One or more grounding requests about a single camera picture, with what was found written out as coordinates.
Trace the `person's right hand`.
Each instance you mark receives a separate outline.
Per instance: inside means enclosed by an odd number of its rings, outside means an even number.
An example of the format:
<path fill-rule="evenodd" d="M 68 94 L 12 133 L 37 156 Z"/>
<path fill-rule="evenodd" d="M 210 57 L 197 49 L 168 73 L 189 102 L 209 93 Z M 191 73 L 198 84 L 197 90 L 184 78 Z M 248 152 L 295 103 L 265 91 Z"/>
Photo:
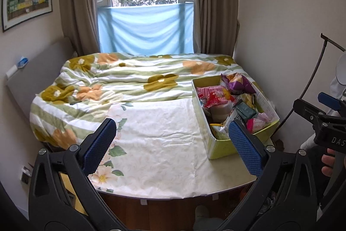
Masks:
<path fill-rule="evenodd" d="M 321 168 L 323 175 L 331 178 L 335 164 L 335 150 L 328 148 L 327 153 L 321 157 L 321 161 L 323 163 L 323 167 Z"/>

